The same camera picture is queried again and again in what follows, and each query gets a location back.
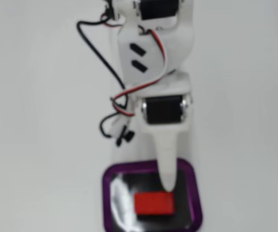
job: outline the purple frame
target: purple frame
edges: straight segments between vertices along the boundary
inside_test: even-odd
[[[178,169],[185,172],[189,207],[191,210],[191,217],[192,217],[193,224],[188,229],[174,230],[171,232],[195,232],[200,228],[203,220],[195,172],[193,167],[183,159],[178,159]],[[111,202],[110,202],[111,177],[117,173],[128,174],[128,173],[146,173],[146,172],[158,172],[157,161],[117,164],[110,167],[104,173],[103,180],[102,180],[102,187],[103,187],[104,226],[106,232],[113,232],[112,217],[111,217]]]

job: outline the white surface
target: white surface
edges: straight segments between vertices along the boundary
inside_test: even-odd
[[[101,6],[0,0],[0,232],[103,231],[113,81],[75,30]],[[202,232],[278,231],[278,0],[198,0],[194,24]],[[109,32],[88,32],[110,57]]]

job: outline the red block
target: red block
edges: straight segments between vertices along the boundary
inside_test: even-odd
[[[135,211],[139,216],[173,215],[174,197],[171,192],[143,192],[135,194]]]

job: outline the wire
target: wire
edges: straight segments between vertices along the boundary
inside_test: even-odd
[[[144,88],[147,88],[151,85],[154,85],[156,84],[157,82],[159,82],[165,75],[166,75],[166,72],[167,72],[167,68],[168,68],[168,59],[167,59],[167,50],[166,48],[164,47],[164,43],[162,42],[161,38],[159,37],[159,35],[154,31],[154,30],[148,30],[148,33],[150,33],[153,38],[155,39],[155,41],[157,42],[158,46],[160,47],[160,50],[162,51],[162,54],[163,54],[163,57],[164,57],[164,61],[165,61],[165,64],[164,64],[164,68],[162,70],[162,72],[152,81],[149,81],[147,83],[144,83],[144,84],[141,84],[139,86],[136,86],[136,87],[133,87],[133,88],[130,88],[130,89],[127,89],[123,92],[121,92],[120,94],[116,95],[112,102],[113,102],[113,107],[118,111],[120,112],[121,114],[125,115],[125,116],[128,116],[128,117],[133,117],[135,116],[135,114],[133,112],[128,112],[126,111],[125,109],[121,108],[117,103],[116,103],[116,100],[119,99],[120,97],[124,96],[124,95],[127,95],[127,94],[130,94],[130,93],[133,93],[133,92],[136,92],[138,90],[141,90],[141,89],[144,89]]]
[[[112,68],[112,66],[106,61],[106,59],[100,54],[100,52],[95,48],[95,46],[92,44],[92,42],[88,39],[88,37],[84,34],[81,26],[82,25],[88,25],[88,26],[97,26],[97,25],[102,25],[102,24],[106,24],[109,20],[110,17],[107,16],[107,9],[105,11],[105,13],[103,14],[104,16],[106,16],[107,18],[101,18],[100,21],[98,22],[87,22],[87,21],[79,21],[77,23],[77,31],[78,33],[81,35],[81,37],[83,38],[83,40],[87,43],[87,45],[91,48],[91,50],[96,54],[96,56],[102,61],[102,63],[108,68],[108,70],[112,73],[112,75],[115,77],[115,79],[118,81],[119,85],[121,86],[122,89],[125,89],[125,85],[123,83],[123,81],[121,80],[121,78],[119,77],[119,75],[116,73],[116,71]],[[128,96],[126,95],[126,101],[125,101],[125,105],[124,106],[120,106],[121,108],[127,108],[128,105]],[[102,121],[99,124],[99,128],[100,131],[102,133],[102,135],[106,138],[111,138],[112,136],[107,134],[104,129],[103,129],[103,124],[110,118],[115,117],[117,115],[119,115],[120,113],[114,113],[111,114],[107,117],[105,117],[104,119],[102,119]]]
[[[89,26],[95,26],[95,25],[101,25],[109,21],[110,18],[106,18],[105,20],[101,20],[99,22],[86,22],[86,21],[79,21],[77,23],[77,30],[78,33],[81,35],[83,40],[87,43],[87,45],[91,48],[91,50],[96,54],[96,56],[103,62],[103,64],[108,68],[108,70],[112,73],[112,75],[115,77],[115,79],[118,81],[122,89],[125,89],[125,85],[123,81],[121,80],[120,76],[116,73],[116,71],[113,69],[113,67],[106,61],[106,59],[101,55],[101,53],[95,48],[95,46],[92,44],[92,42],[88,39],[88,37],[84,34],[81,25],[89,25]],[[123,108],[126,108],[128,105],[128,96],[126,96],[125,105]]]
[[[112,138],[112,136],[109,135],[109,134],[107,134],[107,133],[104,131],[103,125],[104,125],[104,123],[105,123],[108,119],[110,119],[110,118],[112,118],[112,117],[115,117],[115,116],[118,116],[119,114],[120,114],[120,113],[117,112],[117,113],[108,115],[107,117],[105,117],[104,119],[102,119],[102,121],[101,121],[100,124],[99,124],[100,132],[102,133],[103,136],[105,136],[105,137],[108,138],[108,139]]]
[[[103,20],[104,17],[108,17],[107,12],[105,12],[101,15],[100,20]],[[123,26],[123,24],[109,24],[108,22],[105,22],[104,25],[109,27],[109,28],[117,28],[117,27],[122,27]]]

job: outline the robotic arm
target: robotic arm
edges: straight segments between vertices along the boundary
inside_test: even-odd
[[[137,120],[140,132],[153,138],[163,187],[172,191],[177,177],[178,136],[190,130],[192,117],[189,75],[179,66],[194,43],[193,0],[107,3],[104,23],[125,18],[117,42],[123,84],[127,86],[112,99],[117,119],[108,137],[118,139],[118,145],[122,137],[130,141],[134,133],[128,125],[130,120]],[[124,106],[117,103],[122,96],[127,97]]]

